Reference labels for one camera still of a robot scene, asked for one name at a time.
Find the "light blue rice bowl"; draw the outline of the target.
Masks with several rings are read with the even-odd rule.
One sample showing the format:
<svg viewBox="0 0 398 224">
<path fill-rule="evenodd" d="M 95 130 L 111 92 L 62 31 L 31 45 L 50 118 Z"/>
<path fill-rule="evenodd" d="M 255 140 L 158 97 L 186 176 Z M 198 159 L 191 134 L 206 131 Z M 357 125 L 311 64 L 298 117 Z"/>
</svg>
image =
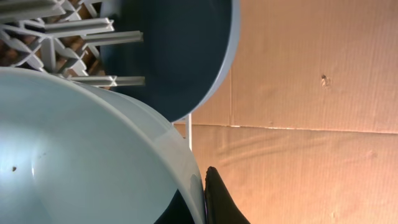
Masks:
<svg viewBox="0 0 398 224">
<path fill-rule="evenodd" d="M 154 223 L 179 190 L 195 223 L 206 222 L 191 149 L 141 131 L 97 142 L 1 156 L 2 223 Z"/>
</svg>

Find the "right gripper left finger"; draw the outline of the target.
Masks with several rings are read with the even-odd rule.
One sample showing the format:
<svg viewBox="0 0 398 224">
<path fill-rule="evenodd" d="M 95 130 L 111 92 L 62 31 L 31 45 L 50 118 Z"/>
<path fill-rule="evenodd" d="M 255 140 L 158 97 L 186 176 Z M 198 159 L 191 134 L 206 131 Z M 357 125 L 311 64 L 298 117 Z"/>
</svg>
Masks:
<svg viewBox="0 0 398 224">
<path fill-rule="evenodd" d="M 169 206 L 154 224 L 194 224 L 192 215 L 179 190 L 174 194 Z"/>
</svg>

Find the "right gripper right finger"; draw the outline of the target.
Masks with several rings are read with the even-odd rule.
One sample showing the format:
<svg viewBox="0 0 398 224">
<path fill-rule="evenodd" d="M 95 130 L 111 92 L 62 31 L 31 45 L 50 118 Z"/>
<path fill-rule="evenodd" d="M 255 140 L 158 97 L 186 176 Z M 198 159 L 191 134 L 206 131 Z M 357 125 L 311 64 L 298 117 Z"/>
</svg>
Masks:
<svg viewBox="0 0 398 224">
<path fill-rule="evenodd" d="M 208 224 L 249 224 L 215 167 L 210 166 L 206 171 L 204 193 Z"/>
</svg>

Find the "dark blue plate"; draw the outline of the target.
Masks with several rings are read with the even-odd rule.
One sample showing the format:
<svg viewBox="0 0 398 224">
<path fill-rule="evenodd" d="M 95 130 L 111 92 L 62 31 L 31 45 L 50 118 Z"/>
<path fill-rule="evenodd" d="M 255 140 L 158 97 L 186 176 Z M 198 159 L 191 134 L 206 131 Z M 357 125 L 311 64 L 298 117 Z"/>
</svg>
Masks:
<svg viewBox="0 0 398 224">
<path fill-rule="evenodd" d="M 236 55 L 238 0 L 104 1 L 101 17 L 116 32 L 138 30 L 140 42 L 104 45 L 107 75 L 144 77 L 143 86 L 117 86 L 174 122 L 203 105 L 225 80 Z"/>
</svg>

